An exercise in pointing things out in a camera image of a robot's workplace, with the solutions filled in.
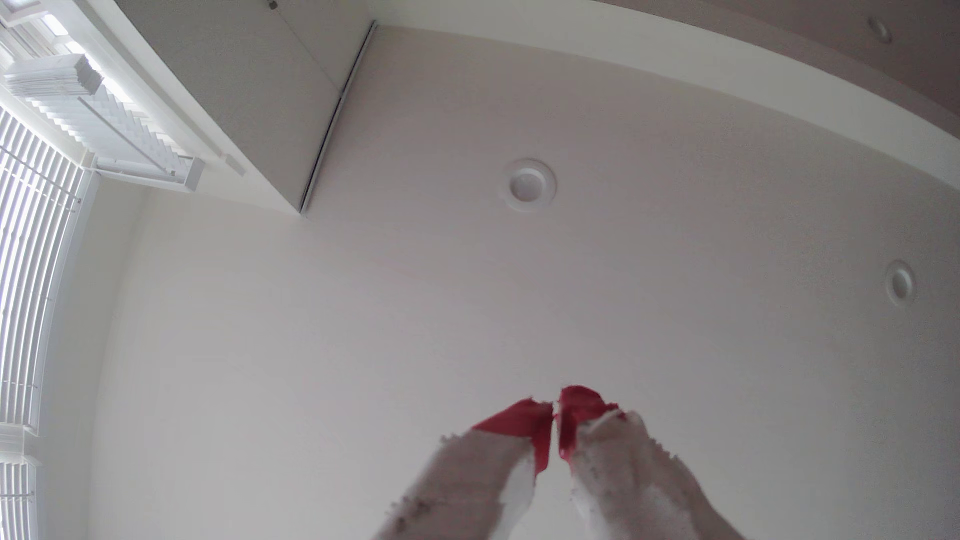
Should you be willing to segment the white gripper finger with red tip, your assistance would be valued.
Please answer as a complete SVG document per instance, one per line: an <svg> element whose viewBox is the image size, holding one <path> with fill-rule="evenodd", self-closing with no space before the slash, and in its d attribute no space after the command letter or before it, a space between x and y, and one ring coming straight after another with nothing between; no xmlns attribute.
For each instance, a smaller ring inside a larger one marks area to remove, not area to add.
<svg viewBox="0 0 960 540"><path fill-rule="evenodd" d="M558 454L591 539L743 539L642 417L582 385L558 397Z"/></svg>
<svg viewBox="0 0 960 540"><path fill-rule="evenodd" d="M548 466L551 401L522 399L437 450L374 539L508 539Z"/></svg>

